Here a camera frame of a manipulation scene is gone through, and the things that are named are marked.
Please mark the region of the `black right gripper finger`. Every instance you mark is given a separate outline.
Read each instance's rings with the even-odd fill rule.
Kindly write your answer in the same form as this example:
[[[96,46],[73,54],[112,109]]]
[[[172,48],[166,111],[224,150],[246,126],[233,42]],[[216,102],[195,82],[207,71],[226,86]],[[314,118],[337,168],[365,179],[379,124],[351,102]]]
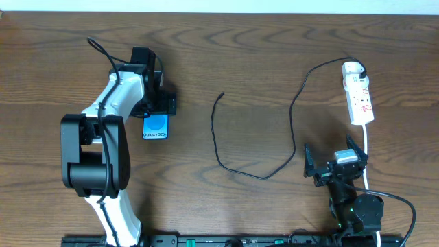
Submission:
[[[305,163],[304,163],[304,173],[303,176],[313,177],[315,174],[315,165],[311,155],[311,150],[307,143],[304,144],[304,154],[305,154]]]
[[[346,135],[346,144],[349,149],[352,149],[357,155],[359,161],[367,161],[368,155],[354,142],[350,135]]]

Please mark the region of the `blue Galaxy smartphone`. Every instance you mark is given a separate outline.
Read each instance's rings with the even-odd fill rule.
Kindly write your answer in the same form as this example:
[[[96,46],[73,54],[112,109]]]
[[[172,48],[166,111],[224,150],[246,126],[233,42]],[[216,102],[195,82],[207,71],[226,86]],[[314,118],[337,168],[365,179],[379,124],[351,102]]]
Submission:
[[[142,137],[145,140],[166,139],[169,133],[168,115],[151,115],[143,119]]]

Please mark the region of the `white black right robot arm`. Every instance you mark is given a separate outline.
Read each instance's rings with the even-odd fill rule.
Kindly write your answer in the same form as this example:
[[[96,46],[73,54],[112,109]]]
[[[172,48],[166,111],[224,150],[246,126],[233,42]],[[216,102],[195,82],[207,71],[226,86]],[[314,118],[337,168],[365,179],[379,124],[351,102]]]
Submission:
[[[332,236],[341,246],[349,237],[370,237],[381,230],[383,199],[370,193],[357,194],[353,181],[362,177],[368,155],[346,137],[347,148],[334,153],[334,159],[324,167],[316,167],[311,150],[304,144],[304,177],[312,177],[317,187],[328,187],[329,208],[339,224],[339,231]]]

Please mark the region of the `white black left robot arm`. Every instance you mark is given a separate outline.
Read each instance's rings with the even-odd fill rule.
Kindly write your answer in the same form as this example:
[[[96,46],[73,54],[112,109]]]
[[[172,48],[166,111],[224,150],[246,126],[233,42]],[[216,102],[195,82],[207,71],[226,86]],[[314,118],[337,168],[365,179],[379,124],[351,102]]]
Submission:
[[[160,60],[133,47],[129,61],[109,56],[108,84],[97,99],[60,122],[61,176],[65,187],[89,203],[104,228],[98,237],[63,237],[62,246],[145,246],[143,224],[128,196],[131,160],[126,122],[142,122],[144,140],[169,136],[176,96],[163,88]]]

